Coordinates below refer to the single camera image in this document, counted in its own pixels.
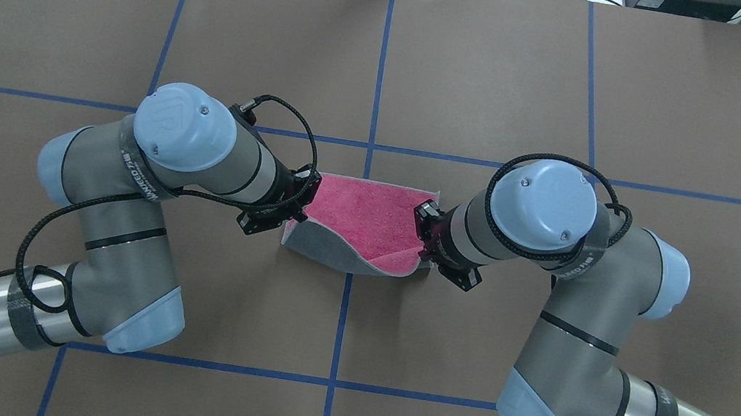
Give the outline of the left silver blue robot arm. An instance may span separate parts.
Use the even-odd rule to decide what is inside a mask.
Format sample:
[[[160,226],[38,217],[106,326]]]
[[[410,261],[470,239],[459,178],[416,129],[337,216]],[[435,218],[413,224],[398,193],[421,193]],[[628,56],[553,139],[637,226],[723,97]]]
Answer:
[[[182,290],[161,205],[198,197],[239,209],[246,234],[305,221],[322,181],[318,155],[291,170],[255,130],[254,109],[168,83],[135,113],[49,142],[39,182],[56,211],[0,271],[0,357],[101,337],[114,354],[184,330]]]

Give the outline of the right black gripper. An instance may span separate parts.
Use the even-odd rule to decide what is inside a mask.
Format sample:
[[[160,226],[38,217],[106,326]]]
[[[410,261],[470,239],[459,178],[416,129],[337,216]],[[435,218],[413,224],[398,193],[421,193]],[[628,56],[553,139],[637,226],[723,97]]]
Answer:
[[[414,208],[413,217],[417,238],[423,243],[422,249],[418,252],[420,259],[425,263],[430,261],[458,267],[449,252],[453,249],[452,240],[449,238],[450,216],[441,211],[435,201],[426,200]]]

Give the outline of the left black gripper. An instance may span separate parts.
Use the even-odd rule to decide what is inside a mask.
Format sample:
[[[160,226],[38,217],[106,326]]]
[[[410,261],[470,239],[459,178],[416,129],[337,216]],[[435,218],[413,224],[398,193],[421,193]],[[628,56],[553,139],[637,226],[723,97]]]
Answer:
[[[313,203],[317,188],[322,182],[322,175],[315,166],[306,165],[299,170],[289,170],[283,178],[282,194],[273,203],[275,207],[267,210],[267,216],[277,215],[282,219],[294,220],[296,223],[307,221],[308,216],[304,209]]]

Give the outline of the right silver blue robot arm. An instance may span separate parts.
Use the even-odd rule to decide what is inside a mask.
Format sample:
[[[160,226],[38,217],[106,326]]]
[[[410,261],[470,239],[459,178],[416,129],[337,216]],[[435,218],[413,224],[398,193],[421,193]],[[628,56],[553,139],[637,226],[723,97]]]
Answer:
[[[529,259],[551,275],[498,395],[500,416],[709,416],[618,367],[636,321],[669,315],[692,274],[681,251],[633,224],[595,168],[551,153],[515,157],[469,202],[444,212],[426,200],[413,215],[421,259],[463,291],[497,261]]]

